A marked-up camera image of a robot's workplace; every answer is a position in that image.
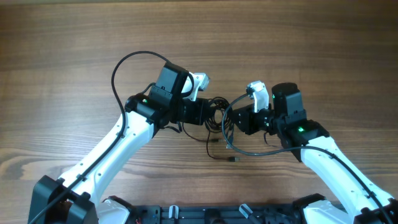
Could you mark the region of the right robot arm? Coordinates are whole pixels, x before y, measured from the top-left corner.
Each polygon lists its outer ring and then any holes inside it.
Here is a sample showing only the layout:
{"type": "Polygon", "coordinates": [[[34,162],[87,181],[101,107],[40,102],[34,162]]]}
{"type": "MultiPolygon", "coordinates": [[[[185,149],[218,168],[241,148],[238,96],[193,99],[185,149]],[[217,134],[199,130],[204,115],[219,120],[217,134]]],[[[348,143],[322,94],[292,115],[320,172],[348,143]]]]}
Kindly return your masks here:
{"type": "Polygon", "coordinates": [[[229,110],[245,134],[258,131],[276,135],[282,149],[291,152],[328,186],[340,201],[336,208],[320,194],[294,202],[302,223],[397,223],[397,200],[369,180],[339,149],[330,133],[307,119],[302,94],[294,83],[280,83],[266,90],[263,82],[246,87],[251,105],[229,110]]]}

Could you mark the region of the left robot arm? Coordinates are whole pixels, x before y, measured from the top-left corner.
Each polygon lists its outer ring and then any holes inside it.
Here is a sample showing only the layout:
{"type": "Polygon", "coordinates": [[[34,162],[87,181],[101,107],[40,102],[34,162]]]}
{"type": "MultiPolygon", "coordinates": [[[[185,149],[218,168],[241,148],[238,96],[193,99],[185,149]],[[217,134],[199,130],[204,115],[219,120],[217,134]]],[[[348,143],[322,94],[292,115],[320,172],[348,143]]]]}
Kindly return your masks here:
{"type": "Polygon", "coordinates": [[[130,96],[111,131],[58,179],[34,186],[29,223],[134,223],[134,207],[118,197],[102,199],[125,163],[169,123],[203,123],[207,102],[198,98],[209,77],[167,62],[156,82],[130,96]]]}

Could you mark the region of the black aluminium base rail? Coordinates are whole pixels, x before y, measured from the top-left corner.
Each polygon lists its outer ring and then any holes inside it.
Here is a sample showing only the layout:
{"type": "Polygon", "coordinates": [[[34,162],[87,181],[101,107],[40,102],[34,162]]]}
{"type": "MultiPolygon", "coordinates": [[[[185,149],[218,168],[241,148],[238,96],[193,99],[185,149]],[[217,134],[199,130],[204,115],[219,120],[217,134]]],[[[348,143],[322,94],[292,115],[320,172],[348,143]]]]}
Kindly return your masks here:
{"type": "Polygon", "coordinates": [[[242,205],[215,207],[184,207],[171,205],[141,205],[128,209],[127,223],[132,224],[191,224],[191,223],[305,223],[302,212],[292,204],[263,206],[242,205]]]}

